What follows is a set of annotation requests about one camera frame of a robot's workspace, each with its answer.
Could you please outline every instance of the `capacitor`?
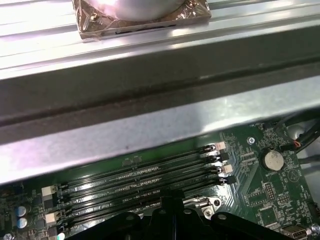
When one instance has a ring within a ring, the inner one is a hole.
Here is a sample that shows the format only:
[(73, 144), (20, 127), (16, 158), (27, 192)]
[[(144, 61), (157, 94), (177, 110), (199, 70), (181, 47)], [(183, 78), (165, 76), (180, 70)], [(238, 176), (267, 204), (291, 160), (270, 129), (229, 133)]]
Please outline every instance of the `capacitor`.
[(3, 236), (3, 240), (13, 240), (14, 239), (13, 233), (7, 233), (6, 235)]
[(31, 225), (33, 222), (33, 218), (31, 216), (21, 217), (17, 220), (16, 226), (19, 229), (24, 229), (25, 227)]
[(285, 165), (285, 159), (282, 154), (274, 149), (266, 149), (260, 157), (261, 165), (268, 171), (280, 171)]
[(66, 238), (66, 235), (63, 232), (59, 233), (58, 236), (56, 236), (57, 240), (65, 240), (65, 238)]
[(23, 217), (24, 215), (28, 214), (31, 212), (31, 206), (30, 204), (23, 204), (21, 206), (18, 206), (16, 209), (15, 209), (15, 215), (17, 217)]

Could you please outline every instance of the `port connector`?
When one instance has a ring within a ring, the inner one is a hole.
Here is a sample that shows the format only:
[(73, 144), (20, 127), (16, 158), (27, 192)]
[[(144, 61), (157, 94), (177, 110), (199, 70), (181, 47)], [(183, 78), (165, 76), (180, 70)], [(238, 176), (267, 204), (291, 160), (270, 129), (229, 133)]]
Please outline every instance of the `port connector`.
[(299, 225), (289, 225), (281, 228), (282, 234), (295, 239), (295, 240), (306, 240), (308, 239), (307, 230)]

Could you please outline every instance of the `electrolytic capacitor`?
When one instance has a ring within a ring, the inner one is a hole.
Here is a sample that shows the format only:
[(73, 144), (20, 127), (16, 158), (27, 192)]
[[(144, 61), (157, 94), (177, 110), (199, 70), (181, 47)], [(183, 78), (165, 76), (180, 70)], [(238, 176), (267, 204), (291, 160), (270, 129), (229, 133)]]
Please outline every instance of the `electrolytic capacitor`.
[(21, 217), (16, 222), (16, 226), (19, 229), (24, 229), (27, 226), (30, 226), (33, 222), (33, 218), (31, 216)]
[(27, 203), (20, 205), (15, 209), (15, 215), (17, 217), (23, 217), (24, 215), (30, 212), (31, 212), (31, 206)]

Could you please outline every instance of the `silver metal panel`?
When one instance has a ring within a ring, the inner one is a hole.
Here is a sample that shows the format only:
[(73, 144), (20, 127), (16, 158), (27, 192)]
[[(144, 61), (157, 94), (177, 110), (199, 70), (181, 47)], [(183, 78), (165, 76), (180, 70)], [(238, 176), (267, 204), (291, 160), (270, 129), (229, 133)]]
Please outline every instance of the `silver metal panel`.
[(317, 76), (1, 145), (0, 183), (320, 106), (319, 86)]
[(320, 24), (319, 0), (208, 2), (208, 24), (84, 43), (70, 0), (2, 0), (0, 79)]

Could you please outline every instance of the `metal screw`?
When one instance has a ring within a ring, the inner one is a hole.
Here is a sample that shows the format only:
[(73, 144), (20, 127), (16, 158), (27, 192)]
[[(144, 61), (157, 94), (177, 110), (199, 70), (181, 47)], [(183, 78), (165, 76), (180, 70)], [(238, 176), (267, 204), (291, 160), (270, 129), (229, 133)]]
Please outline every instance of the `metal screw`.
[(214, 204), (216, 207), (218, 207), (218, 206), (220, 206), (220, 201), (219, 201), (219, 200), (214, 200), (213, 204)]
[(96, 12), (92, 13), (91, 17), (90, 17), (90, 21), (91, 22), (95, 22), (98, 19), (98, 14)]
[(128, 220), (128, 221), (131, 221), (131, 220), (133, 220), (133, 219), (135, 219), (135, 218), (134, 218), (134, 216), (129, 215), (129, 216), (127, 216), (125, 219)]
[(159, 214), (166, 214), (167, 212), (166, 212), (166, 210), (164, 210), (164, 209), (161, 209), (160, 211), (159, 211)]
[(189, 0), (189, 1), (187, 2), (187, 6), (188, 6), (189, 8), (195, 8), (196, 6), (198, 6), (198, 2), (195, 1), (195, 0)]
[(192, 214), (192, 211), (190, 209), (185, 209), (183, 212), (184, 214)]
[(11, 233), (7, 233), (3, 236), (3, 240), (12, 240), (14, 237), (11, 235)]
[(211, 217), (213, 215), (213, 213), (210, 209), (207, 209), (204, 211), (204, 215), (206, 215), (207, 217)]
[(223, 215), (223, 214), (219, 214), (219, 215), (218, 215), (218, 219), (220, 219), (220, 220), (226, 220), (226, 219), (227, 219), (227, 216), (226, 216), (226, 215)]
[(247, 141), (247, 143), (250, 144), (250, 145), (252, 145), (252, 144), (254, 144), (254, 143), (256, 142), (256, 140), (255, 140), (252, 136), (248, 137), (248, 138), (246, 139), (246, 141)]
[(311, 230), (315, 234), (320, 234), (320, 226), (318, 224), (312, 224)]

